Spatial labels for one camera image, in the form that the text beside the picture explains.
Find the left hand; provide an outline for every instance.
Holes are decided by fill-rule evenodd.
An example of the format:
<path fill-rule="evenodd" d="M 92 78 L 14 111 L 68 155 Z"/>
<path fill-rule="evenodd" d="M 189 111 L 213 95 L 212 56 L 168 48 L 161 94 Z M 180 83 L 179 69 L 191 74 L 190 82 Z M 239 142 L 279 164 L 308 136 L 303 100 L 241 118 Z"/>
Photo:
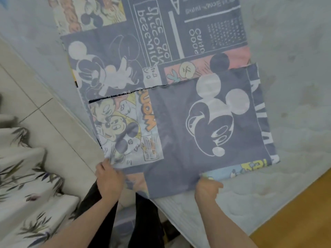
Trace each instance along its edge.
<path fill-rule="evenodd" d="M 119 199 L 124 187 L 125 175 L 122 171 L 116 171 L 106 158 L 102 163 L 96 166 L 95 175 L 97 176 L 97 185 L 99 192 L 110 207 Z"/>

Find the hand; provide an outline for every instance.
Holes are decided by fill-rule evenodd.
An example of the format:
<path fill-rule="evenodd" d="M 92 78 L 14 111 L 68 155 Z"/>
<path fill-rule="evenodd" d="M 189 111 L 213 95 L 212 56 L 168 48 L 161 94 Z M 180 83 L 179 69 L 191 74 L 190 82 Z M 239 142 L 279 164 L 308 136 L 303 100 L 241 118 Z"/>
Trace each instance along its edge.
<path fill-rule="evenodd" d="M 106 158 L 102 163 L 98 163 L 95 175 L 97 176 L 97 185 L 102 200 L 110 207 L 116 203 L 124 187 L 125 176 L 122 171 L 116 171 Z"/>
<path fill-rule="evenodd" d="M 223 188 L 222 183 L 208 178 L 201 178 L 195 189 L 195 199 L 203 198 L 215 200 L 219 188 Z"/>

